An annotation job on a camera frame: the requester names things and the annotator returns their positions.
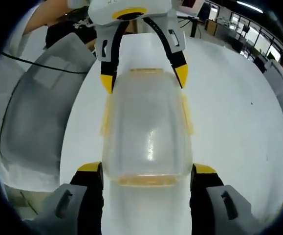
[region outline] transparent plastic container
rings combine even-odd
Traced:
[[[109,97],[103,168],[120,185],[171,186],[192,169],[190,135],[174,74],[130,71]]]

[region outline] ceiling light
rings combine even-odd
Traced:
[[[252,5],[250,5],[250,4],[244,3],[244,2],[242,2],[242,1],[237,1],[237,3],[239,3],[240,5],[249,7],[249,8],[251,8],[251,9],[253,9],[253,10],[255,10],[255,11],[258,11],[258,12],[260,12],[260,13],[263,13],[263,11],[262,11],[261,9],[255,7],[255,6],[252,6]]]

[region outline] desk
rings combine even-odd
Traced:
[[[191,137],[194,162],[216,169],[225,184],[252,204],[254,216],[262,221],[283,202],[283,114],[278,101],[262,73],[241,55],[195,38],[186,38],[186,44],[189,75],[183,93],[195,130]],[[134,68],[173,72],[156,35],[123,37],[118,74]],[[78,167],[102,159],[100,128],[107,93],[99,76],[97,61],[84,80],[66,127],[61,184],[69,183]],[[182,191],[184,217],[178,234],[191,231],[189,180]],[[104,184],[102,232],[108,235],[116,226],[110,212],[112,185],[106,176]],[[140,206],[135,209],[137,214],[144,212]]]

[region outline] white tabletop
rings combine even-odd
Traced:
[[[194,162],[213,167],[226,185],[232,185],[251,203],[254,216],[264,220],[275,214],[283,202],[281,108],[252,62],[209,42],[195,38],[186,41],[189,74],[183,93],[195,129],[191,138]],[[123,37],[118,74],[134,68],[173,72],[155,34]],[[72,108],[62,148],[61,184],[69,183],[78,167],[102,159],[100,129],[107,92],[99,74],[97,61]],[[105,176],[104,234],[109,234],[115,223],[110,213],[109,188]],[[182,195],[185,216],[178,230],[186,233],[191,230],[188,189]]]

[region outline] plastic container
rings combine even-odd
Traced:
[[[175,75],[137,70],[109,97],[103,168],[120,185],[170,186],[192,169],[182,95]]]

